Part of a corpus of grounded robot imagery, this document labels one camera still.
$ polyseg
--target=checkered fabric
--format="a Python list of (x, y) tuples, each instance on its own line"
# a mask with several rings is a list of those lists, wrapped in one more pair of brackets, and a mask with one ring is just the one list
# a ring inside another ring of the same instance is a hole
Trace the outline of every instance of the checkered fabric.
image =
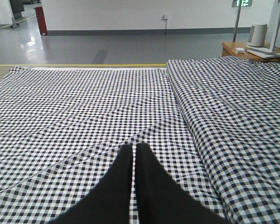
[(227, 217), (280, 224), (280, 64), (223, 57), (167, 68)]
[[(121, 145), (141, 142), (225, 217), (165, 71), (12, 68), (0, 81), (0, 223), (54, 219), (99, 182)], [(134, 186), (130, 222), (138, 222)]]

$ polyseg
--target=wooden table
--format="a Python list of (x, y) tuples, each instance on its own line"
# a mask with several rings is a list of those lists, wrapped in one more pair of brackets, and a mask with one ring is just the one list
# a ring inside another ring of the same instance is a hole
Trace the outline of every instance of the wooden table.
[[(223, 45), (223, 52), (222, 56), (236, 56), (241, 58), (246, 58), (245, 54), (236, 54), (235, 48), (246, 48), (246, 42), (224, 42)], [(280, 52), (280, 48), (275, 48), (276, 52)], [(264, 59), (261, 57), (258, 57), (256, 55), (253, 55), (251, 53), (247, 52), (247, 58), (252, 61), (258, 61), (258, 62), (279, 62), (280, 63), (280, 57), (279, 58), (270, 58), (270, 59)]]

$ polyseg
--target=wall outlet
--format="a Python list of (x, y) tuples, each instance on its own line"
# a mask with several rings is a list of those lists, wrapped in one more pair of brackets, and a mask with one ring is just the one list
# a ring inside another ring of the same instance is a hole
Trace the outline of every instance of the wall outlet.
[(163, 16), (163, 19), (164, 19), (164, 20), (168, 20), (168, 19), (169, 19), (169, 14), (165, 14), (165, 15)]

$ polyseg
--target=gray baseboard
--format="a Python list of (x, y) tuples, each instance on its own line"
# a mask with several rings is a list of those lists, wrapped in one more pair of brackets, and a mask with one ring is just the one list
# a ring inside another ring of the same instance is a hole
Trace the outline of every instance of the gray baseboard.
[[(234, 28), (168, 29), (167, 34), (231, 34)], [(249, 33), (250, 27), (238, 28), (238, 33)], [(92, 35), (146, 35), (165, 34), (164, 29), (130, 30), (48, 30), (48, 36), (92, 36)]]

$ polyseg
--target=gray floor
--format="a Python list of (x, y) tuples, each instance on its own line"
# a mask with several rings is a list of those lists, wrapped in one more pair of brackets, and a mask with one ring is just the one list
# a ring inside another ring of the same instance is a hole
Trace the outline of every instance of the gray floor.
[[(0, 64), (144, 64), (168, 59), (221, 56), (232, 34), (40, 36), (34, 7), (25, 5), (24, 21), (0, 29)], [(246, 41), (248, 34), (238, 34)], [(280, 36), (277, 45), (280, 47)]]

